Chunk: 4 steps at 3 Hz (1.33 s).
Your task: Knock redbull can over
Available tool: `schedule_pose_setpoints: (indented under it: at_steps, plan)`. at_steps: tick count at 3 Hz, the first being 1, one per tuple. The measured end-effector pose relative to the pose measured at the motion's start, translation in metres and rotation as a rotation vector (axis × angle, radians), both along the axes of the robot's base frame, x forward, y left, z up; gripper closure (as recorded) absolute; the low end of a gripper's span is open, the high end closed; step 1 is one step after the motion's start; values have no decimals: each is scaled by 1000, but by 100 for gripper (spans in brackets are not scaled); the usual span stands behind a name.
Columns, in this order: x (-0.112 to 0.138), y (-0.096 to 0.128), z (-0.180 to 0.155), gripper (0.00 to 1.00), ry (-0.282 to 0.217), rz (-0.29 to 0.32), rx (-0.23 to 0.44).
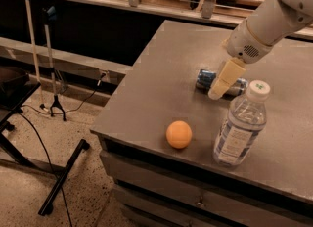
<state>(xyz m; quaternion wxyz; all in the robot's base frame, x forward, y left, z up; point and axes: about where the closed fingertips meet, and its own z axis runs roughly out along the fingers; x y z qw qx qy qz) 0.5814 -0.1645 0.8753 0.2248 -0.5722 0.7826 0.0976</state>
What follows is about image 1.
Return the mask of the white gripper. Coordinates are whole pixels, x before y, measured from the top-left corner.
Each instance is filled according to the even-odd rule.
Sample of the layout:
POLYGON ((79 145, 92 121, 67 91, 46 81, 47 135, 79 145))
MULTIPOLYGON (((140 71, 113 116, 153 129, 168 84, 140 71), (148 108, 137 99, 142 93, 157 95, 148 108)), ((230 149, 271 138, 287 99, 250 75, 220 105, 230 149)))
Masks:
POLYGON ((248 28, 247 20, 244 20, 227 40, 226 51, 233 58, 221 64, 208 91, 208 97, 212 100, 220 99, 237 79, 243 76, 246 64, 256 63, 272 49, 272 46, 265 45, 255 38, 248 28))

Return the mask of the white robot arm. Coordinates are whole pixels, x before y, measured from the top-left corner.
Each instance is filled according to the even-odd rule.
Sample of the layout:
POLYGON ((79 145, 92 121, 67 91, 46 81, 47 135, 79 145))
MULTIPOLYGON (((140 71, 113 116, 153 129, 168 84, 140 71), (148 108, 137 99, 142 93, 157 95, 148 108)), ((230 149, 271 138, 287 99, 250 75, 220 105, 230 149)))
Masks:
POLYGON ((209 98, 220 99, 243 76, 245 64, 256 63, 284 37, 312 22, 313 0, 264 0, 226 40, 225 49, 231 58, 220 65, 209 98))

